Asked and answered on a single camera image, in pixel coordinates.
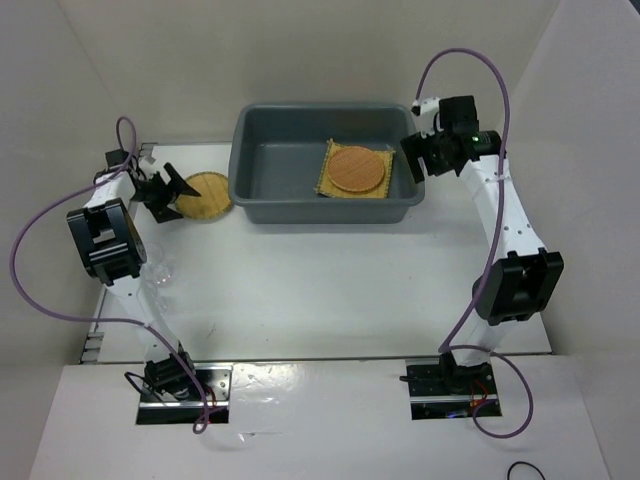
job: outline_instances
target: white table surface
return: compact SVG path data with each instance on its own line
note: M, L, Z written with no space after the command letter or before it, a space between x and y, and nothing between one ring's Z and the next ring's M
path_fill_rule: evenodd
M230 420L195 436L190 425L136 426L126 365L65 367L31 480L504 479L516 460L549 480L606 480L607 471L568 358L516 357L536 408L529 428L493 440L470 419L412 421L401 360L236 364ZM506 433L527 411L513 372L494 361ZM513 480L539 480L518 470Z
M229 144L156 146L155 167L227 173ZM436 355L466 307L488 251L455 175L427 179L425 200L395 225L254 225L234 207L217 221L135 224L174 276L160 289L167 322L195 360ZM101 317L124 312L107 294ZM130 326L100 324L100 362L136 362ZM540 315L498 351L551 351Z

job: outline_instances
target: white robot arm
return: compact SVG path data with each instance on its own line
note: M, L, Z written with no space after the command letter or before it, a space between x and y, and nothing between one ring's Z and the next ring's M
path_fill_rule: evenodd
M109 169L99 173L95 180L109 178L120 165L114 153L124 161L126 152L107 154ZM168 208L179 194L199 196L189 187L170 164L165 165L171 181L168 184L159 173L150 178L139 166L120 173L116 178L98 187L91 199L79 210L67 214L67 223L78 248L85 270L98 278L118 299L129 318L145 322L158 331L189 366L193 366L187 352L166 324L149 285L141 275L146 252L133 221L127 211L132 200L142 201L158 222L182 216ZM182 367L168 348L143 329L137 329L144 350L145 380L157 392L168 392L176 398L185 398L193 388Z
M424 127L401 141L414 180L424 181L420 160L429 176L455 171L471 194L489 243L498 216L498 182L504 185L503 220L494 263L475 311L453 342L493 351L519 321L528 320L547 306L564 267L562 256L547 252L531 227L506 158L503 174L498 177L501 139L494 131L479 131L472 96L432 97L415 102L412 112L422 120L433 120L432 128ZM455 350L452 355L456 368L462 370L485 364L489 356L466 349Z

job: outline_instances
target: woven placemat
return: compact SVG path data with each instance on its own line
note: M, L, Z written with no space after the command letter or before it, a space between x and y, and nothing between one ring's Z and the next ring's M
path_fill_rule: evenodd
M191 175L187 183L195 188L200 197L180 195L176 210L187 218L209 220L231 208L229 179L217 172L201 172Z
M336 198L387 198L387 195L389 194L389 184L391 182L391 167L393 166L393 155L395 154L394 150L367 149L377 155L380 160L382 160L382 164L384 165L384 177L382 178L382 181L371 190L368 190L366 192L348 192L336 186L331 181L329 175L327 174L327 163L328 160L337 152L340 152L343 149L353 148L353 146L340 145L339 143L335 143L333 139L330 139L328 143L329 145L327 148L327 153L324 157L324 163L322 164L320 178L318 179L318 184L315 188L316 193L324 195L326 197Z
M373 150L344 147L327 160L327 175L338 188L347 192L368 192L384 178L384 163Z

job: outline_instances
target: white wall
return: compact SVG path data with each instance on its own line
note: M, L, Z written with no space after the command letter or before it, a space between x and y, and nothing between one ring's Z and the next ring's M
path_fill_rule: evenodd
M509 157L529 218L566 267L543 315L576 372L614 480L637 478L640 15L563 0L513 96Z
M410 104L427 60L451 46L493 58L515 87L557 0L60 0L120 108L152 140L229 139L256 101ZM444 59L428 91L475 93L487 69Z
M15 293L9 249L45 203L84 186L113 147L114 103L55 2L0 2L0 465L26 478L61 366L77 361L86 328L45 318ZM69 205L69 209L79 203ZM97 287L84 274L61 208L20 254L20 277L46 305L91 313Z

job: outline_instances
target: gray plastic bin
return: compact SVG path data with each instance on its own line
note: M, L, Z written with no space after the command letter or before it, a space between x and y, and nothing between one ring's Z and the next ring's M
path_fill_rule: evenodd
M240 113L229 162L229 194L254 223L396 223L424 198L400 139L415 132L400 105L257 104ZM388 198L340 199L315 187L327 141L394 149Z

